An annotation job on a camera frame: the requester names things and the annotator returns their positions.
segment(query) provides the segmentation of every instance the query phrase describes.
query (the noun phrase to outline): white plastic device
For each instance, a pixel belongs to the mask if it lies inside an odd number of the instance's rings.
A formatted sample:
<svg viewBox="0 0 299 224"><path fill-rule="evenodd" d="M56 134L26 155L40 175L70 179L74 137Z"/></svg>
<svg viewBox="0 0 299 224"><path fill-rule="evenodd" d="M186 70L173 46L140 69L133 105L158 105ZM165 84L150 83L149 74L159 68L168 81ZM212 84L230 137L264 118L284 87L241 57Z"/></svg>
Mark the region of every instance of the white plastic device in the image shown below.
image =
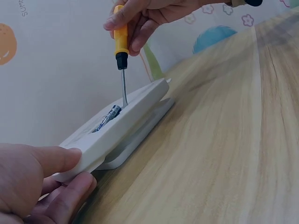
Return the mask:
<svg viewBox="0 0 299 224"><path fill-rule="evenodd" d="M76 167L54 174L54 179L65 182L84 171L119 167L174 104L171 98L161 101L168 89L166 80L160 79L128 94L128 106L93 133L113 105L122 104L122 99L101 110L60 144L64 148L81 149L82 157Z"/></svg>

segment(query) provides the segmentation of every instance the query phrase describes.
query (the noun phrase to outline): metal component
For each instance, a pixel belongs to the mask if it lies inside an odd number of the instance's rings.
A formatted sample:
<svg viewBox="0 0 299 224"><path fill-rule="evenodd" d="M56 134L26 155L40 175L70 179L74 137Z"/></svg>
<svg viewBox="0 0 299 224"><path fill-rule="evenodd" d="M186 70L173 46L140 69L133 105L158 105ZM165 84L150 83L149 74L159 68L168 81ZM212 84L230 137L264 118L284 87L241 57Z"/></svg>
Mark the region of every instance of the metal component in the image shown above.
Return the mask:
<svg viewBox="0 0 299 224"><path fill-rule="evenodd" d="M122 82L122 108L128 106L127 91L126 91L126 78L125 70L121 70L121 82Z"/></svg>
<svg viewBox="0 0 299 224"><path fill-rule="evenodd" d="M102 120L99 126L97 126L96 129L93 130L93 133L98 132L105 124L107 124L109 121L114 119L117 115L119 115L121 112L121 107L118 105L114 105L112 109L109 111L109 113L105 116L105 118Z"/></svg>

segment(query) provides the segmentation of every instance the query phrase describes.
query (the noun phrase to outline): yellow screwdriver handle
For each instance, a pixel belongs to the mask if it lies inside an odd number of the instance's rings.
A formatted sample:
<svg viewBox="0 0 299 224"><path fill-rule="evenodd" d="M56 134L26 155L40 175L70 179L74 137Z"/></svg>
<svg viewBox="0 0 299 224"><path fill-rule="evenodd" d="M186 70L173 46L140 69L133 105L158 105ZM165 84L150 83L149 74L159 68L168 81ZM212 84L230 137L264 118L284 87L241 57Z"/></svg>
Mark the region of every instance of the yellow screwdriver handle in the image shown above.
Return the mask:
<svg viewBox="0 0 299 224"><path fill-rule="evenodd" d="M122 5L118 5L114 8L114 14L120 11L123 8ZM115 39L115 55L120 52L125 52L129 54L128 50L128 26L114 31L114 39Z"/></svg>

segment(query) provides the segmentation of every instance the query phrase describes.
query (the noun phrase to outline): wooden table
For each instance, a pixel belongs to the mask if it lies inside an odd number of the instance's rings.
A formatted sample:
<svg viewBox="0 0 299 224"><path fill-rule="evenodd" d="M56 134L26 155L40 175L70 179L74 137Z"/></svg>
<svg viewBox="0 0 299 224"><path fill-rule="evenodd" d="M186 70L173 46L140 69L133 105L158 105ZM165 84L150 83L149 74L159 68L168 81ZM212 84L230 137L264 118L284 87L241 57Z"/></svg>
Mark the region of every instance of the wooden table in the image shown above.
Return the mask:
<svg viewBox="0 0 299 224"><path fill-rule="evenodd" d="M175 66L176 104L85 224L299 223L299 9Z"/></svg>

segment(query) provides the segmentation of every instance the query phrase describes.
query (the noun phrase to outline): flower print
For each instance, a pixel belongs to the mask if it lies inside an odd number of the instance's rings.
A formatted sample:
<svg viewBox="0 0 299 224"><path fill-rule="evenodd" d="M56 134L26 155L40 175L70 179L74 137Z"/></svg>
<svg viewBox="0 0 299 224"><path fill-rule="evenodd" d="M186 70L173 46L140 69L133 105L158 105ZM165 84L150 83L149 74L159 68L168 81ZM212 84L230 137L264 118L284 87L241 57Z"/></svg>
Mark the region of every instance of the flower print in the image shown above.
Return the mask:
<svg viewBox="0 0 299 224"><path fill-rule="evenodd" d="M243 25L246 27L252 27L254 23L254 19L249 14L242 16L242 21L243 21Z"/></svg>
<svg viewBox="0 0 299 224"><path fill-rule="evenodd" d="M212 5L206 5L206 6L201 7L201 10L203 13L212 14L214 11L214 7Z"/></svg>
<svg viewBox="0 0 299 224"><path fill-rule="evenodd" d="M226 15L231 15L234 12L233 8L226 4L222 5L222 10L226 13Z"/></svg>
<svg viewBox="0 0 299 224"><path fill-rule="evenodd" d="M196 21L196 18L193 13L184 17L184 21L188 24L193 24Z"/></svg>
<svg viewBox="0 0 299 224"><path fill-rule="evenodd" d="M290 7L289 5L287 5L287 4L285 3L285 0L279 0L279 1L282 2L282 3L285 5L285 7L287 7L287 8Z"/></svg>

